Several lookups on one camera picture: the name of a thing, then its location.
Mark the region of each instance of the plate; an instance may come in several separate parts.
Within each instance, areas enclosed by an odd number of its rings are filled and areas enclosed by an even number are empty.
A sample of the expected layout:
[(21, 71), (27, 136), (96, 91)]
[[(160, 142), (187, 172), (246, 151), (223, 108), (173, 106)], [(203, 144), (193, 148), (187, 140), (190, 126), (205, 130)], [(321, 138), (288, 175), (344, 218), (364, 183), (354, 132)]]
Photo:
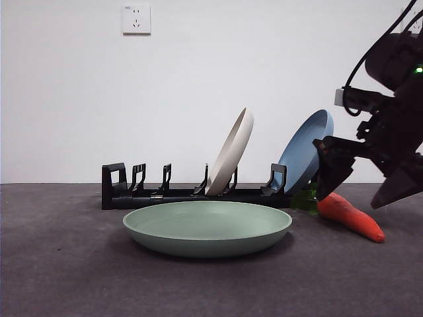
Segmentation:
[[(315, 112), (297, 130), (278, 162), (278, 164), (285, 165), (287, 168), (286, 195), (295, 195), (299, 192), (319, 169), (319, 156), (312, 144), (313, 140), (321, 140), (323, 137), (332, 134), (333, 119), (326, 110)], [(271, 187), (276, 190), (281, 183), (282, 176), (275, 173)]]
[(253, 125), (252, 113), (245, 108), (229, 132), (216, 162), (210, 170), (206, 195), (218, 195), (225, 189), (249, 142)]
[(187, 258), (227, 258), (277, 243), (291, 225), (278, 209), (231, 201), (184, 201), (141, 208), (123, 224), (146, 248)]

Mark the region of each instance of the plate rim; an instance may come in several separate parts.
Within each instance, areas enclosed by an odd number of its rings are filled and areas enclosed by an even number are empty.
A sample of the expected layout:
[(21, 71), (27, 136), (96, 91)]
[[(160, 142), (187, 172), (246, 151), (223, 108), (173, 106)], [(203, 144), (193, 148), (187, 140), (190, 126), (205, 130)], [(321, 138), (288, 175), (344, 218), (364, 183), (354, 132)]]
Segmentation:
[[(208, 203), (209, 202), (213, 202), (213, 203), (234, 203), (234, 204), (241, 204), (241, 205), (259, 206), (259, 207), (262, 207), (262, 208), (265, 208), (265, 209), (273, 209), (273, 210), (278, 211), (279, 213), (287, 216), (288, 217), (288, 222), (287, 222), (287, 224), (285, 225), (284, 228), (279, 229), (279, 230), (276, 230), (276, 231), (267, 232), (267, 233), (264, 233), (264, 234), (256, 234), (256, 235), (250, 235), (250, 236), (243, 236), (243, 237), (239, 237), (239, 238), (230, 238), (230, 239), (181, 238), (181, 237), (152, 235), (152, 234), (147, 234), (147, 233), (139, 232), (139, 231), (135, 230), (133, 227), (129, 226), (129, 224), (127, 222), (127, 218), (132, 213), (139, 212), (140, 210), (150, 209), (150, 208), (154, 208), (154, 207), (157, 207), (157, 206), (160, 206), (160, 205), (173, 205), (173, 204), (179, 204), (179, 203), (204, 203), (204, 202), (208, 202)], [(270, 236), (272, 234), (277, 234), (279, 232), (282, 232), (282, 231), (288, 229), (292, 225), (292, 222), (293, 222), (292, 217), (288, 213), (286, 213), (285, 211), (283, 211), (281, 209), (276, 209), (276, 208), (269, 207), (269, 206), (264, 206), (264, 205), (257, 205), (255, 203), (243, 203), (243, 202), (240, 202), (240, 201), (213, 201), (213, 200), (204, 200), (204, 201), (176, 201), (176, 202), (173, 202), (173, 203), (161, 203), (161, 204), (158, 204), (158, 205), (152, 205), (152, 206), (147, 206), (147, 207), (144, 207), (144, 208), (139, 208), (139, 209), (133, 210), (130, 213), (128, 213), (127, 215), (125, 215), (124, 218), (122, 219), (123, 225), (128, 230), (130, 230), (130, 231), (132, 231), (132, 232), (134, 232), (136, 234), (142, 234), (142, 235), (145, 235), (145, 236), (150, 236), (151, 238), (161, 238), (161, 239), (179, 240), (179, 241), (190, 241), (190, 242), (195, 242), (195, 241), (198, 241), (198, 242), (200, 242), (200, 241), (202, 241), (202, 242), (205, 242), (205, 241), (209, 241), (209, 242), (226, 242), (226, 241), (246, 240), (246, 239), (250, 239), (250, 238), (260, 238), (260, 237)]]

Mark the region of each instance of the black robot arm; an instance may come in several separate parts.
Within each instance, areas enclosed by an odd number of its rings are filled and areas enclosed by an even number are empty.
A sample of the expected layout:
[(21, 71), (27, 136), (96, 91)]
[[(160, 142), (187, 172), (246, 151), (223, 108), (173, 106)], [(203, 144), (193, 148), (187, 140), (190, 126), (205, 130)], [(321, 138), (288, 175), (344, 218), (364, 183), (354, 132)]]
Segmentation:
[[(415, 2), (410, 3), (408, 10)], [(355, 157), (370, 159), (386, 177), (371, 202), (373, 208), (423, 191), (423, 157), (416, 153), (423, 142), (423, 31), (409, 32), (412, 22), (403, 33), (385, 33), (360, 61), (365, 61), (367, 73), (392, 90), (394, 97), (352, 88), (354, 75), (336, 91), (336, 105), (345, 107), (353, 116), (369, 112), (371, 118), (358, 127), (357, 138), (361, 142), (330, 136), (314, 140), (320, 162), (318, 200), (351, 175)]]

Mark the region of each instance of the wall outlet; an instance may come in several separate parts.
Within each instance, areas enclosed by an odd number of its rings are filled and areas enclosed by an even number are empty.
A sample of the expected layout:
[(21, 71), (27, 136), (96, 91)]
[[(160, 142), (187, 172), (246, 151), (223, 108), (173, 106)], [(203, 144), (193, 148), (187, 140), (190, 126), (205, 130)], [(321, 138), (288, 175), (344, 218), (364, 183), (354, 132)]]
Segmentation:
[(150, 5), (126, 5), (122, 8), (122, 32), (124, 34), (151, 34)]
[[(411, 20), (421, 11), (423, 7), (415, 7), (411, 8), (411, 11), (405, 16), (404, 20), (401, 22), (401, 32), (404, 31), (405, 27), (411, 22)], [(422, 26), (423, 26), (423, 18), (417, 20), (408, 30), (412, 33), (420, 33)]]

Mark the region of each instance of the dish rack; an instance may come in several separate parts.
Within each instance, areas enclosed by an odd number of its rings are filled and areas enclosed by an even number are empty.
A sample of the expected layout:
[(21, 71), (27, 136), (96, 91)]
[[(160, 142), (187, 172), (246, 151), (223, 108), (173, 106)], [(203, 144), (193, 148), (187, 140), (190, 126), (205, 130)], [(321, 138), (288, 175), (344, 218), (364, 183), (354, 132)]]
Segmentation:
[[(147, 165), (139, 164), (132, 167), (132, 183), (128, 186), (124, 163), (102, 166), (102, 209), (137, 209), (160, 203), (174, 203), (179, 201), (237, 201), (254, 203), (269, 207), (289, 207), (291, 197), (284, 194), (287, 168), (284, 165), (272, 164), (270, 179), (265, 186), (259, 188), (237, 188), (238, 167), (235, 169), (232, 180), (225, 189), (215, 196), (206, 196), (205, 189), (208, 181), (208, 164), (204, 172), (204, 180), (194, 188), (174, 189), (170, 187), (172, 165), (163, 167), (163, 181), (159, 188), (146, 189), (144, 186)], [(112, 173), (119, 173), (117, 183), (112, 183)], [(275, 173), (282, 175), (280, 186), (271, 186)]]

